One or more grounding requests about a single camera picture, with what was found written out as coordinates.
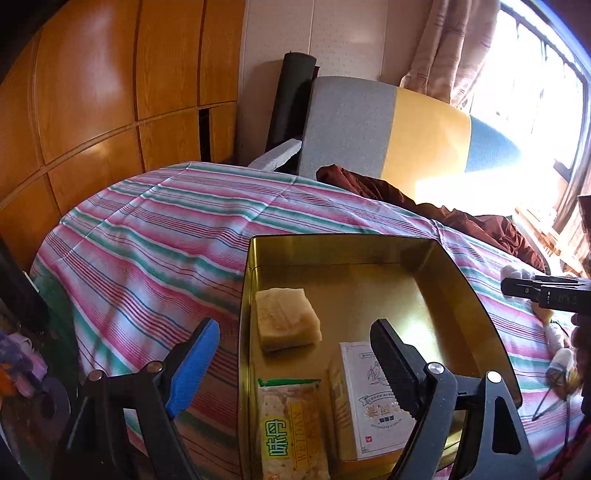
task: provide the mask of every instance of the brown blanket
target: brown blanket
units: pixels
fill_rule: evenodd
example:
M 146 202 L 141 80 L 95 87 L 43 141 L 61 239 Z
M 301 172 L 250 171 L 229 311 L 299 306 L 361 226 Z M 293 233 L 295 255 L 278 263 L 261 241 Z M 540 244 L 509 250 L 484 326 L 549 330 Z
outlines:
M 417 205 L 387 181 L 365 177 L 337 165 L 320 168 L 316 172 L 316 179 L 322 183 L 356 193 L 364 198 L 387 202 L 417 215 L 437 220 L 443 225 L 513 255 L 542 272 L 545 270 L 544 260 L 539 253 L 531 248 L 511 221 L 503 216 L 472 216 L 459 210 L 449 211 L 445 207 L 437 208 L 431 203 Z

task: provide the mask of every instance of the white box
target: white box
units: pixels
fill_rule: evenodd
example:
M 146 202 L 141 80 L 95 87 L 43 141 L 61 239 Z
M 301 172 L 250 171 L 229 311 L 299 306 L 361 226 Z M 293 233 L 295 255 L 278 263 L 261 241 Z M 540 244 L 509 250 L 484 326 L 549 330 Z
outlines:
M 361 460 L 404 448 L 414 428 L 369 342 L 340 343 L 329 365 L 340 460 Z

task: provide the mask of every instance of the bed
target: bed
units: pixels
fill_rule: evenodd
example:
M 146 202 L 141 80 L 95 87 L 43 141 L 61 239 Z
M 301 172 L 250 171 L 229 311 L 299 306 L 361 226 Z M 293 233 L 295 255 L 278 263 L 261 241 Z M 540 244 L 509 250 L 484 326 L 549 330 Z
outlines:
M 566 406 L 531 421 L 546 392 L 550 358 L 531 306 L 499 290 L 501 268 L 517 259 L 437 222 L 302 177 L 190 162 L 120 181 L 80 203 L 47 235 L 31 276 L 59 322 L 74 323 L 85 374 L 137 371 L 164 358 L 200 319 L 216 319 L 220 348 L 177 427 L 205 477 L 238 479 L 238 316 L 249 241 L 313 232 L 399 234 L 442 244 L 509 353 L 524 399 L 519 414 L 543 472 L 563 445 Z M 570 329 L 568 314 L 560 318 Z M 550 393 L 546 402 L 555 399 Z M 571 401 L 571 437 L 583 418 L 580 400 Z M 141 449 L 132 414 L 128 424 Z

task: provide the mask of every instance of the wooden cabinet panel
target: wooden cabinet panel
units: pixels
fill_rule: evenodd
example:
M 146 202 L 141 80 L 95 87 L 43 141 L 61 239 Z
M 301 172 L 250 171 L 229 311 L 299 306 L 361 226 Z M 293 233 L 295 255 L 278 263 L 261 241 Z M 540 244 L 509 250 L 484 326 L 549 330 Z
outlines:
M 234 155 L 236 104 L 228 103 L 209 109 L 209 142 L 212 162 L 227 163 Z
M 46 163 L 134 121 L 139 0 L 70 0 L 43 27 L 35 98 Z
M 146 171 L 200 160 L 196 109 L 141 125 L 139 137 Z
M 197 106 L 203 0 L 144 0 L 139 20 L 139 119 Z
M 201 40 L 199 105 L 235 101 L 245 0 L 207 2 Z
M 43 239 L 59 221 L 47 176 L 35 180 L 0 210 L 0 232 L 23 270 L 29 270 Z
M 40 166 L 29 98 L 37 37 L 0 85 L 0 200 Z
M 142 173 L 135 128 L 107 138 L 49 172 L 62 215 L 114 183 Z

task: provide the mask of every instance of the gray and yellow cushion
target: gray and yellow cushion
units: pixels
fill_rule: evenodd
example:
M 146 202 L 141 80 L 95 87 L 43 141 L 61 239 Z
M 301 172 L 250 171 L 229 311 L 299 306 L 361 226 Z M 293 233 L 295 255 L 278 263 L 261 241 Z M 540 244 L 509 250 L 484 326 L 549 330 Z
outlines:
M 298 174 L 340 165 L 386 180 L 411 198 L 419 181 L 519 162 L 502 133 L 457 108 L 385 83 L 314 81 Z

